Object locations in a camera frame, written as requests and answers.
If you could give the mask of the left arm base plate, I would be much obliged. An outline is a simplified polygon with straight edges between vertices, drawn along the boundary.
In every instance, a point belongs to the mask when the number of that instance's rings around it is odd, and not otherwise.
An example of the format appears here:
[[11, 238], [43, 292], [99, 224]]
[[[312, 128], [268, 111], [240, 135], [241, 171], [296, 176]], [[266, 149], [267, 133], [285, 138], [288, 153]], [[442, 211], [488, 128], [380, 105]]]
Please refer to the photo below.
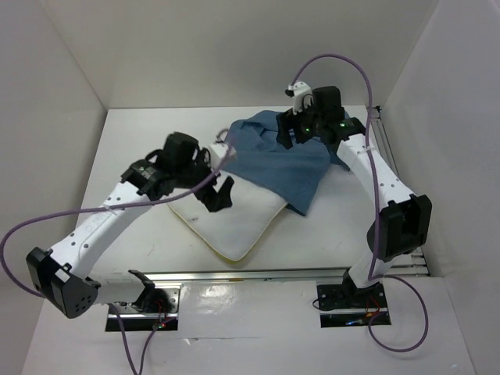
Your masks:
[[179, 308], [180, 285], [146, 287], [137, 297], [112, 305], [120, 314], [167, 317], [176, 314]]

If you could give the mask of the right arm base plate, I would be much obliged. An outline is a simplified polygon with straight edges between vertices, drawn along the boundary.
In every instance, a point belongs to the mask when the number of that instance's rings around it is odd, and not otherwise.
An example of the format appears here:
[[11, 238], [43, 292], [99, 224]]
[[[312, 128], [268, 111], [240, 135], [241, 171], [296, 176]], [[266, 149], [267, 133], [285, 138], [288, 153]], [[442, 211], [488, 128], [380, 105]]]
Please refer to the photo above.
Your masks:
[[366, 308], [378, 310], [388, 307], [381, 283], [361, 291], [347, 291], [341, 284], [320, 284], [316, 286], [316, 291], [320, 311]]

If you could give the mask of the blue pillowcase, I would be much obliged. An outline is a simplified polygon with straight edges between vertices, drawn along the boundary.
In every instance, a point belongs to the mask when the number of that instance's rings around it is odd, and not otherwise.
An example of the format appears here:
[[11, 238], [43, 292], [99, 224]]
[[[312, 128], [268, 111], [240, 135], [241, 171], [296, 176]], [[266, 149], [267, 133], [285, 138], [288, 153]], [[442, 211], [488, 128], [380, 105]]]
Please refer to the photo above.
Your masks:
[[264, 110], [234, 121], [228, 137], [237, 159], [223, 168], [280, 196], [287, 207], [305, 216], [320, 181], [332, 165], [347, 166], [315, 137], [286, 149], [277, 142], [277, 112]]

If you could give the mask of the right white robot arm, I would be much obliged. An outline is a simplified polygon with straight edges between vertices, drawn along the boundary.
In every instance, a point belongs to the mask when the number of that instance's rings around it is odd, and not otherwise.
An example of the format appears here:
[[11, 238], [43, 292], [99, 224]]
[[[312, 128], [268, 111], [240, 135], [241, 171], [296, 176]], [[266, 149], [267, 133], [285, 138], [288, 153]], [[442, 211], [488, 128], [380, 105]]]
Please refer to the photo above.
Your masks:
[[375, 206], [375, 220], [366, 234], [368, 249], [345, 271], [339, 291], [324, 308], [360, 305], [373, 295], [396, 259], [426, 242], [432, 203], [400, 181], [371, 145], [366, 125], [346, 117], [337, 87], [312, 89], [297, 82], [285, 93], [293, 106], [277, 115], [277, 142], [289, 149], [312, 139], [321, 141], [354, 173]]

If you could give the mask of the cream yellow pillow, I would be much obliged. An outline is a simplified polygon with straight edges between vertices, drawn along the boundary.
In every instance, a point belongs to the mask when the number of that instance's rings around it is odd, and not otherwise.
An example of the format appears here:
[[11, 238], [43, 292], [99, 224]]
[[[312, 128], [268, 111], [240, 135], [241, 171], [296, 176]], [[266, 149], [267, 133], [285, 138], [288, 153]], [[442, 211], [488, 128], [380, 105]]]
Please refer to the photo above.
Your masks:
[[230, 208], [209, 212], [193, 195], [171, 202], [168, 206], [211, 250], [228, 262], [235, 263], [252, 250], [287, 203], [264, 187], [232, 173], [222, 173], [222, 180], [227, 177], [234, 180]]

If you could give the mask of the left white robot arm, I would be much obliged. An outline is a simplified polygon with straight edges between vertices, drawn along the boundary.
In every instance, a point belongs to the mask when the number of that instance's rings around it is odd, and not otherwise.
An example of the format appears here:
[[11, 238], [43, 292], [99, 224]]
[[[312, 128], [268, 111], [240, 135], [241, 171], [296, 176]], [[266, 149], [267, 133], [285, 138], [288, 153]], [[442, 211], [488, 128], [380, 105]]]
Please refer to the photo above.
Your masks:
[[119, 303], [147, 312], [154, 302], [167, 300], [138, 270], [104, 280], [93, 280], [90, 273], [136, 219], [154, 205], [174, 201], [176, 189], [183, 196], [194, 195], [211, 213], [230, 208], [233, 178], [216, 184], [223, 165], [235, 158], [235, 148], [221, 139], [202, 148], [190, 135], [170, 134], [162, 148], [128, 167], [102, 205], [73, 232], [51, 248], [34, 248], [27, 255], [35, 289], [69, 319], [95, 304]]

